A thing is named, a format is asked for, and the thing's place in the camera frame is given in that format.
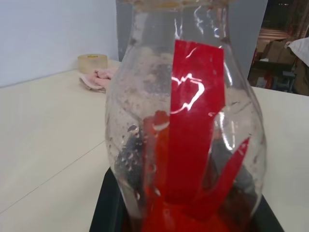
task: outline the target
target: tape roll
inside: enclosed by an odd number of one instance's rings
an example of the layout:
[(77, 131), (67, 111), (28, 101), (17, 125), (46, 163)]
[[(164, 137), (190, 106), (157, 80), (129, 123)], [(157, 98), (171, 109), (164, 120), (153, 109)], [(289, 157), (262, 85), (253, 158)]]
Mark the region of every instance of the tape roll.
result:
[(101, 54), (87, 54), (78, 57), (78, 71), (83, 74), (89, 74), (94, 69), (106, 69), (107, 56)]

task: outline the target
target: glass jar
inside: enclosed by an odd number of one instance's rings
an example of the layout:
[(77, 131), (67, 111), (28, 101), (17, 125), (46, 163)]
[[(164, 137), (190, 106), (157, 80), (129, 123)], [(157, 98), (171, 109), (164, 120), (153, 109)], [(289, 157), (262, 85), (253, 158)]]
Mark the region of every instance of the glass jar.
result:
[[(111, 169), (133, 231), (243, 231), (262, 196), (266, 140), (259, 104), (230, 46), (228, 0), (129, 2), (134, 4), (132, 33), (122, 65), (111, 82), (105, 121)], [(201, 127), (211, 138), (209, 151), (203, 154), (206, 159), (182, 154), (179, 148), (183, 143), (190, 147), (190, 143), (181, 141), (183, 131), (171, 133), (172, 72), (178, 40), (224, 51), (225, 104), (219, 112), (205, 115), (205, 120), (212, 117), (211, 129)], [(172, 134), (180, 138), (174, 147), (179, 154), (168, 150)], [(201, 133), (183, 134), (190, 136), (196, 145), (204, 139)], [(237, 153), (243, 159), (235, 168), (231, 162)], [(236, 176), (230, 187), (222, 185), (216, 191), (228, 167), (234, 168)], [(171, 169), (177, 179), (168, 183), (166, 176)], [(185, 188), (195, 182), (198, 190), (191, 189), (184, 197)]]

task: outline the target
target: gray wall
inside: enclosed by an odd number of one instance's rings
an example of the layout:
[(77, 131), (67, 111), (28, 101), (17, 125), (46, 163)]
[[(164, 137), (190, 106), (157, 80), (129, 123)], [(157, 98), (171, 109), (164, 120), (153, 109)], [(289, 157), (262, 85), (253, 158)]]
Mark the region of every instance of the gray wall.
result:
[[(229, 30), (236, 59), (244, 76), (248, 76), (267, 0), (236, 0), (230, 4)], [(119, 60), (122, 60), (130, 35), (132, 9), (117, 3)]]

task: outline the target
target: white tabletop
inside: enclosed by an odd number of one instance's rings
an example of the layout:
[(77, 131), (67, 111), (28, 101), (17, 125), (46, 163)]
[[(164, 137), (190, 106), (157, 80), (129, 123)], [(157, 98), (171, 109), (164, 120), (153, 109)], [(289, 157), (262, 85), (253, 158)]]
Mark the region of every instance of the white tabletop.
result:
[[(309, 98), (254, 90), (268, 142), (265, 198), (286, 232), (305, 232)], [(109, 167), (105, 95), (70, 71), (0, 89), (0, 108), (0, 231), (89, 231)]]

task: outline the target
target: black base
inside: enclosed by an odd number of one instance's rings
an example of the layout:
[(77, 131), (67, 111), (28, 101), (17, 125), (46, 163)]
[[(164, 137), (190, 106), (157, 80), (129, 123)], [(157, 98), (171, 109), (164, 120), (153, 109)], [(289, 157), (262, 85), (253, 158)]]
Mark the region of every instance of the black base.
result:
[[(109, 169), (104, 176), (89, 232), (123, 232), (128, 218), (117, 181)], [(283, 232), (263, 197), (250, 224), (250, 232)]]

